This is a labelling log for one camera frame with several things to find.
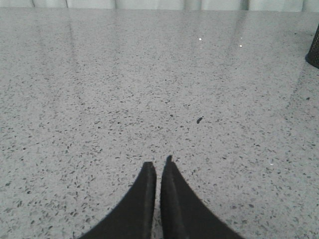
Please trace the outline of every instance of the black mesh cup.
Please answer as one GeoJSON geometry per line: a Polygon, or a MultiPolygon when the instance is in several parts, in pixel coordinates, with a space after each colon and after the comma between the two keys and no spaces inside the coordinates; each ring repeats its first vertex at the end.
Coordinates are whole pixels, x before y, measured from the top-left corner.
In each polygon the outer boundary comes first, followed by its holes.
{"type": "Polygon", "coordinates": [[[317,28],[313,43],[311,44],[310,50],[306,56],[306,61],[319,68],[319,26],[317,28]]]}

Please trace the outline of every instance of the white curtain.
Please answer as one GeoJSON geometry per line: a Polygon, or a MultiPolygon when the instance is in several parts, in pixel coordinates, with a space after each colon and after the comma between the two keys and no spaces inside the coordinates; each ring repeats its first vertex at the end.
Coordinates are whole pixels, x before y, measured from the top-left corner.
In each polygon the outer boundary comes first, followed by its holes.
{"type": "Polygon", "coordinates": [[[0,0],[0,6],[319,12],[319,0],[0,0]]]}

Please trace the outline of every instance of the dark speck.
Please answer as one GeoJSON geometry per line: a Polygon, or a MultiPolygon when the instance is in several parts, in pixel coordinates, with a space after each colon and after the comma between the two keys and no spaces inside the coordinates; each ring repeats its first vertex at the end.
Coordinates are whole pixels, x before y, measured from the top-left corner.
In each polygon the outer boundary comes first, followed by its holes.
{"type": "Polygon", "coordinates": [[[200,117],[196,122],[200,123],[203,118],[204,118],[204,116],[200,117]]]}

